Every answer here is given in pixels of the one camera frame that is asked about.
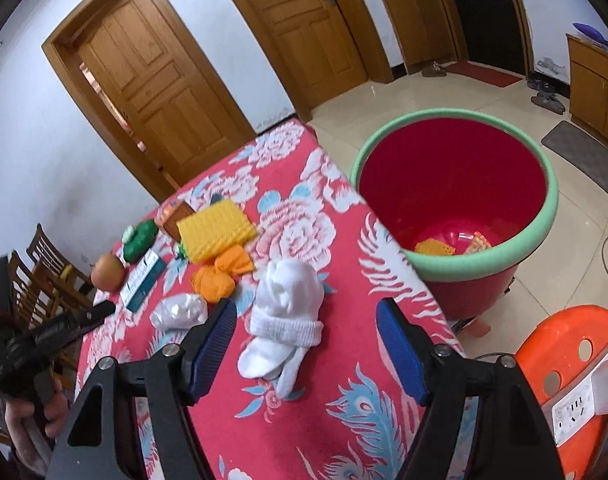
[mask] metal screw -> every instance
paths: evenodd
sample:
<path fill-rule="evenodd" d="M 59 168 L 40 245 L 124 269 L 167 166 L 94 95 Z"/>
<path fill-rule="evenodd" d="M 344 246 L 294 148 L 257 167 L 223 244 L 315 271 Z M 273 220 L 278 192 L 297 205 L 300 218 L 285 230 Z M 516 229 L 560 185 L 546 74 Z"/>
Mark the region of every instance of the metal screw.
<path fill-rule="evenodd" d="M 166 357 L 173 357 L 173 355 L 177 355 L 180 351 L 180 346 L 177 343 L 170 343 L 162 348 L 162 354 Z"/>
<path fill-rule="evenodd" d="M 514 368 L 517 365 L 515 359 L 513 359 L 510 355 L 503 355 L 500 358 L 500 363 L 504 368 Z"/>
<path fill-rule="evenodd" d="M 452 349 L 448 345 L 436 345 L 435 346 L 435 353 L 437 355 L 439 355 L 439 357 L 448 357 L 451 352 L 452 352 Z"/>
<path fill-rule="evenodd" d="M 108 370 L 110 367 L 112 367 L 112 357 L 103 357 L 100 359 L 98 367 L 100 367 L 100 370 Z"/>

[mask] door frame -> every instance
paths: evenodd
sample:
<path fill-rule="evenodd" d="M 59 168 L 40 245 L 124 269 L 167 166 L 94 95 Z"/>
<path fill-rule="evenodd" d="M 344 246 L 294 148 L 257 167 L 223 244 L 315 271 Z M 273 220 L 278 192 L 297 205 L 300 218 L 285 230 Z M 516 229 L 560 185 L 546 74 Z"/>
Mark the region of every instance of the door frame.
<path fill-rule="evenodd" d="M 261 49 L 277 74 L 277 78 L 279 78 L 286 94 L 292 101 L 299 118 L 303 121 L 311 120 L 311 107 L 306 101 L 304 92 L 279 51 L 276 40 L 253 7 L 251 0 L 232 1 L 255 35 Z M 337 4 L 355 41 L 369 79 L 380 83 L 390 83 L 394 79 L 393 71 L 364 0 L 337 0 Z"/>
<path fill-rule="evenodd" d="M 79 69 L 81 58 L 73 47 L 75 39 L 98 14 L 112 9 L 116 0 L 83 0 L 66 16 L 42 44 L 53 70 L 88 122 L 110 150 L 158 202 L 175 193 L 175 188 L 119 125 Z M 175 33 L 188 56 L 221 100 L 226 112 L 241 132 L 255 136 L 252 126 L 210 64 L 197 41 L 168 0 L 152 0 Z"/>
<path fill-rule="evenodd" d="M 441 0 L 444 6 L 444 11 L 449 22 L 450 35 L 453 38 L 453 44 L 455 45 L 455 53 L 458 61 L 469 60 L 468 48 L 466 47 L 466 38 L 464 36 L 464 29 L 462 28 L 462 21 L 460 20 L 460 13 L 458 7 L 455 4 L 455 0 Z M 524 54 L 524 70 L 526 76 L 528 76 L 534 70 L 533 66 L 533 45 L 530 39 L 529 20 L 526 14 L 526 8 L 524 7 L 523 0 L 513 0 L 513 6 L 515 8 L 515 15 L 517 16 L 517 23 L 520 29 L 520 37 L 522 38 L 522 52 Z"/>

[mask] stool hole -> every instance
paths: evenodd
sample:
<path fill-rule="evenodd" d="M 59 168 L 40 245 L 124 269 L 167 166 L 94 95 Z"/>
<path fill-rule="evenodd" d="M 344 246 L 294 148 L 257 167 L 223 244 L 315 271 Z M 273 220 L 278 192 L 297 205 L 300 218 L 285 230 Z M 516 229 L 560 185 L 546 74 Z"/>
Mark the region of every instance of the stool hole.
<path fill-rule="evenodd" d="M 580 343 L 579 348 L 577 349 L 577 354 L 580 357 L 580 361 L 587 362 L 588 359 L 593 355 L 593 345 L 588 339 L 583 339 Z"/>
<path fill-rule="evenodd" d="M 562 384 L 561 376 L 556 372 L 549 372 L 544 377 L 544 393 L 548 397 L 554 396 L 559 391 L 559 386 Z"/>

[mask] human hand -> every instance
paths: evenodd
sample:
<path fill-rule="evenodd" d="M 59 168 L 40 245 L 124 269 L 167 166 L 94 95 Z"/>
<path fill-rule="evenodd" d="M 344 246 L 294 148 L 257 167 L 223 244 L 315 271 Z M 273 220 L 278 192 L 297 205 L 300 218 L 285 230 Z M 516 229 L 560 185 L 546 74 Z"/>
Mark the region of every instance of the human hand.
<path fill-rule="evenodd" d="M 46 436 L 56 438 L 61 433 L 66 418 L 68 417 L 69 408 L 68 400 L 62 392 L 61 382 L 53 379 L 53 387 L 55 396 L 44 406 L 44 415 L 50 420 L 46 425 Z M 17 451 L 17 457 L 22 463 L 35 473 L 45 476 L 46 464 L 39 456 L 35 446 L 26 433 L 26 429 L 22 424 L 22 419 L 32 416 L 35 412 L 35 406 L 24 399 L 13 399 L 6 404 L 6 426 L 8 434 Z"/>

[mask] green vegetable toy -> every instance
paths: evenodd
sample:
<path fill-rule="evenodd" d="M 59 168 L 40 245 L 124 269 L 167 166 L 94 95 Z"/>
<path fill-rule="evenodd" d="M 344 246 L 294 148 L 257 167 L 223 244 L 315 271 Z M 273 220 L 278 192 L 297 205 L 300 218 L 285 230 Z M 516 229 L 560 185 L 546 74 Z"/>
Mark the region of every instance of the green vegetable toy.
<path fill-rule="evenodd" d="M 155 221 L 150 219 L 141 222 L 136 228 L 128 226 L 124 231 L 122 242 L 124 243 L 124 260 L 129 264 L 134 264 L 139 258 L 144 256 L 155 243 L 155 237 L 159 227 Z"/>

